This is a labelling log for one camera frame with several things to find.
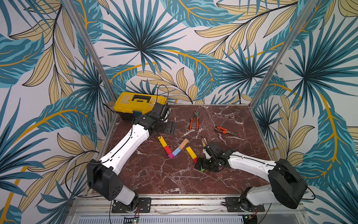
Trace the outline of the yellow short block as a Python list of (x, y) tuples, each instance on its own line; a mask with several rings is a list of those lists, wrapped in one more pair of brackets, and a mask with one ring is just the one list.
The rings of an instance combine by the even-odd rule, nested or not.
[(166, 141), (164, 140), (164, 138), (163, 138), (162, 136), (159, 136), (159, 137), (158, 137), (158, 140), (159, 140), (159, 142), (161, 143), (161, 145), (162, 145), (163, 147), (168, 146), (168, 144), (166, 143)]

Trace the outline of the yellow long block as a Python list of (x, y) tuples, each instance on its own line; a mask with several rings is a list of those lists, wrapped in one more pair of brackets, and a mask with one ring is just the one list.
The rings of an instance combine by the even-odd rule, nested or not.
[(197, 158), (197, 155), (195, 154), (195, 152), (192, 150), (191, 147), (187, 147), (186, 151), (189, 153), (190, 157), (192, 158), (192, 160)]

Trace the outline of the light blue block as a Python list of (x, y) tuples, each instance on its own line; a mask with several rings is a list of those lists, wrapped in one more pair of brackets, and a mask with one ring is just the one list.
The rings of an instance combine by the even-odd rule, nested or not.
[(172, 154), (174, 157), (176, 157), (180, 152), (181, 152), (181, 149), (178, 147), (172, 152)]

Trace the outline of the natural wood long block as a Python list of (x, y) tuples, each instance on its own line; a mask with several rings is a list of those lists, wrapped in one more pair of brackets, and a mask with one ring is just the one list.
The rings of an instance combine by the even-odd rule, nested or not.
[(207, 141), (205, 138), (201, 138), (201, 141), (202, 141), (202, 145), (203, 147), (205, 147), (207, 145)]

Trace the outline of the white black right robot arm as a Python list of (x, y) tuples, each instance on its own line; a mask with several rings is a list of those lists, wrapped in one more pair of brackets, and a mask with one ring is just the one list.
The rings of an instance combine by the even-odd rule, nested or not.
[(261, 187), (247, 187), (239, 197), (228, 197), (224, 205), (229, 212), (264, 211), (266, 203), (280, 203), (296, 209), (308, 185), (285, 159), (268, 161), (244, 155), (238, 151), (223, 151), (214, 142), (204, 146), (205, 158), (195, 159), (197, 170), (218, 173), (224, 168), (245, 171), (269, 182)]

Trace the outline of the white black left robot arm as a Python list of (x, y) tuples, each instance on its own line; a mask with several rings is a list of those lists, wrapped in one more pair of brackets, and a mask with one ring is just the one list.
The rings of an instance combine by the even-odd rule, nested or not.
[(169, 114), (168, 104), (155, 103), (151, 111), (134, 118), (129, 132), (110, 152), (87, 164), (88, 186), (107, 200), (135, 210), (138, 195), (126, 187), (118, 175), (131, 155), (153, 133), (174, 134), (175, 123), (168, 121)]

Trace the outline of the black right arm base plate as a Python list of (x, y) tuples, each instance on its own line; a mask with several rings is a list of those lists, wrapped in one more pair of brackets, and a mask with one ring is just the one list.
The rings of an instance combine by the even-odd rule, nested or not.
[(226, 197), (224, 202), (221, 202), (221, 205), (227, 208), (228, 212), (264, 212), (265, 208), (263, 205), (253, 205), (247, 199), (241, 197)]

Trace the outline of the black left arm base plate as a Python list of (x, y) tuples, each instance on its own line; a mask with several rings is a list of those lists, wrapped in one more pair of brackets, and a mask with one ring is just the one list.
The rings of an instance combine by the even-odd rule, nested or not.
[(152, 199), (150, 197), (135, 197), (134, 200), (126, 205), (120, 201), (114, 200), (112, 205), (112, 213), (149, 213), (151, 209)]

